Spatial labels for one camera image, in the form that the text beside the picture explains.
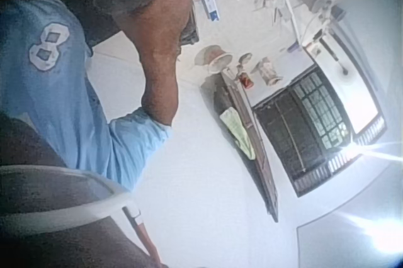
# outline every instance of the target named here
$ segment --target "man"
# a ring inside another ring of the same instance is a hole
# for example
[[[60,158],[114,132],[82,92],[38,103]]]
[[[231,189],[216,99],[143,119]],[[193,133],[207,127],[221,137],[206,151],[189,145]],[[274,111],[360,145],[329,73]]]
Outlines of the man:
[[[146,85],[142,107],[108,124],[86,78],[90,51],[76,17],[59,0],[5,1],[1,111],[29,123],[67,167],[132,190],[178,108],[175,64],[190,9],[191,0],[153,0],[141,11],[114,16],[139,52]]]

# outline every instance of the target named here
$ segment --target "printed number on shirt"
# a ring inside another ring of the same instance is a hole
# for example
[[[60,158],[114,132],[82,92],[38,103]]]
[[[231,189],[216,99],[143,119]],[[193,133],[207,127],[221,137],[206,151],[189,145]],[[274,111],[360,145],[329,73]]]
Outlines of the printed number on shirt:
[[[46,26],[40,35],[40,44],[30,49],[30,62],[41,71],[53,68],[59,58],[58,46],[63,44],[70,35],[69,28],[52,23]]]

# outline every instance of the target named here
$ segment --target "white wall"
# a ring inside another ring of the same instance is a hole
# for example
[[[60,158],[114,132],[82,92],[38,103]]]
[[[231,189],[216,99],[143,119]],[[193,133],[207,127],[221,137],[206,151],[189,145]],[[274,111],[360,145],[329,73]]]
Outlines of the white wall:
[[[386,91],[394,68],[402,71],[402,0],[343,0],[344,28],[352,28],[374,80]]]
[[[96,54],[89,78],[108,120],[140,104],[138,65]],[[173,136],[150,159],[135,190],[162,260],[171,267],[267,267],[270,257],[263,254],[278,243],[270,233],[280,238],[281,230],[199,87],[180,82],[179,95]],[[133,233],[130,238],[139,242]]]
[[[386,0],[387,4],[384,4],[381,0],[362,0],[366,3],[362,10],[356,8],[360,0],[348,1],[351,3],[348,17],[353,15],[354,9],[359,12],[360,16],[355,18],[355,22],[351,20],[351,24],[357,29],[356,35],[363,47],[371,47],[364,49],[371,70],[376,74],[375,79],[381,82],[382,89],[376,93],[388,131],[379,142],[399,142],[401,124],[398,118],[401,112],[391,103],[399,103],[398,95],[393,93],[401,91],[401,80],[391,75],[396,72],[391,66],[398,64],[400,49],[388,39],[399,40],[394,10],[399,1]],[[368,17],[377,13],[376,18]],[[363,23],[368,23],[369,19],[371,25],[365,27]],[[395,25],[384,30],[384,20]],[[203,30],[201,37],[207,38],[208,35],[207,40],[212,42],[217,36],[225,39],[223,31],[217,30],[214,34],[213,31]],[[241,34],[237,40],[248,42],[247,36],[244,38]],[[380,46],[385,43],[393,45],[392,49]],[[191,66],[199,46],[183,49],[188,54],[179,58],[182,59],[178,67],[180,78],[199,82],[191,77],[196,74],[197,79],[200,78],[199,69]],[[111,44],[106,42],[102,47],[99,50],[108,53]],[[97,54],[89,70],[89,77],[109,120],[135,109],[140,104],[144,88],[144,77],[136,64],[133,46],[117,42],[115,50],[117,52],[112,55],[128,55],[127,60],[131,63]],[[239,53],[243,51],[249,49],[239,49]],[[173,137],[151,158],[135,192],[149,233],[163,261],[171,267],[297,267],[296,228],[350,200],[388,166],[384,160],[362,157],[321,187],[297,198],[279,158],[263,136],[278,191],[280,222],[276,224],[266,213],[258,190],[238,153],[225,139],[199,87],[181,81],[179,94]],[[400,155],[401,147],[388,145],[383,151]],[[133,233],[130,237],[138,242]]]
[[[355,221],[401,221],[401,179],[401,167],[391,164],[351,201],[298,228],[300,268],[393,267],[401,255],[377,250],[371,236]]]

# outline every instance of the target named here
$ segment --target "dark window frame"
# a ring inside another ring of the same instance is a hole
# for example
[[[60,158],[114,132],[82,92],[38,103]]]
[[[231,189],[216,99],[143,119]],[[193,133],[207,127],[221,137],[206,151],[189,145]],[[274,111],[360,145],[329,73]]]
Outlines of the dark window frame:
[[[368,137],[371,137],[371,140],[369,140],[369,142],[367,144],[373,144],[385,133],[385,131],[387,129],[387,125],[385,123],[381,107],[380,107],[380,105],[378,103],[378,99],[376,98],[376,96],[375,96],[375,94],[374,94],[374,92],[372,90],[371,85],[369,85],[368,79],[365,77],[363,71],[359,68],[358,63],[354,59],[354,57],[352,56],[351,52],[348,51],[348,49],[346,48],[346,45],[343,44],[342,41],[335,34],[332,34],[332,36],[340,44],[341,48],[346,52],[347,56],[351,59],[352,63],[357,68],[358,72],[360,73],[361,78],[364,80],[364,83],[366,84],[366,87],[368,88],[368,90],[369,90],[369,92],[371,94],[371,97],[372,97],[372,99],[373,99],[373,101],[375,103],[375,106],[377,107],[378,114],[376,115],[376,117],[374,117],[374,119],[371,120],[371,122],[369,122],[369,124],[366,125],[366,127],[364,127],[364,129],[362,129],[359,133],[355,133],[353,131],[353,129],[352,129],[350,120],[348,118],[348,115],[347,115],[347,113],[345,111],[345,108],[344,108],[340,98],[338,97],[337,93],[333,89],[331,83],[328,81],[327,77],[324,75],[324,80],[327,81],[327,84],[330,87],[330,88],[326,87],[327,91],[331,95],[331,99],[335,102],[335,105],[336,105],[339,113],[341,114],[342,121],[345,122],[346,127],[349,130],[349,135],[347,137],[351,137],[352,141],[356,142],[357,144],[364,143],[363,142],[364,140],[366,140],[366,139],[368,140],[369,139]],[[290,92],[290,90],[292,90],[295,85],[300,83],[301,80],[303,80],[307,76],[311,75],[311,73],[315,72],[316,69],[321,70],[321,68],[317,64],[313,64],[305,72],[303,72],[298,77],[296,77],[287,87],[285,87],[283,89],[280,89],[279,91],[274,93],[274,95],[272,95],[272,96],[260,101],[258,104],[253,106],[254,114],[256,114],[256,116],[258,117],[258,114],[257,114],[256,110],[260,106],[262,106],[264,104],[268,104],[270,101],[273,101],[275,98],[280,97],[281,94],[284,93],[285,91]],[[301,176],[297,180],[295,180],[292,177],[291,171],[284,166],[283,160],[281,160],[281,158],[280,158],[281,163],[283,164],[283,167],[284,167],[284,169],[285,169],[285,171],[287,173],[287,176],[288,176],[290,182],[292,183],[292,186],[293,186],[297,196],[301,197],[304,194],[307,194],[310,191],[314,190],[315,188],[318,188],[319,186],[323,185],[329,179],[332,179],[334,176],[338,175],[342,170],[345,170],[352,163],[354,163],[358,158],[360,158],[361,155],[358,155],[358,156],[356,156],[356,157],[354,157],[352,159],[348,159],[348,158],[346,158],[345,155],[343,155],[339,151],[340,147],[346,146],[350,142],[348,140],[345,140],[337,148],[326,149],[324,147],[324,144],[323,144],[320,136],[319,136],[318,131],[315,128],[315,125],[314,125],[314,122],[312,121],[312,118],[309,116],[307,110],[304,108],[304,105],[302,104],[302,101],[299,99],[297,93],[295,91],[291,91],[290,94],[294,97],[294,101],[297,104],[297,106],[299,108],[299,111],[302,113],[306,124],[310,128],[310,131],[315,136],[315,139],[317,140],[317,143],[319,144],[319,146],[320,146],[320,148],[322,150],[322,155],[325,158],[325,161],[322,164],[320,164],[319,166],[317,166],[317,167],[315,167],[313,169],[309,169],[307,172],[305,172],[305,175]],[[259,117],[258,117],[258,120],[259,120],[263,130],[266,131],[266,129],[264,128],[263,122],[259,119]],[[374,128],[375,125],[380,124],[381,122],[382,122],[382,128],[375,135],[374,134],[375,130],[373,128]],[[316,174],[319,177],[323,176],[323,180],[317,182],[314,185],[309,186],[308,188],[302,189],[301,187],[303,187],[303,184],[305,183],[305,178],[308,178],[313,174]]]

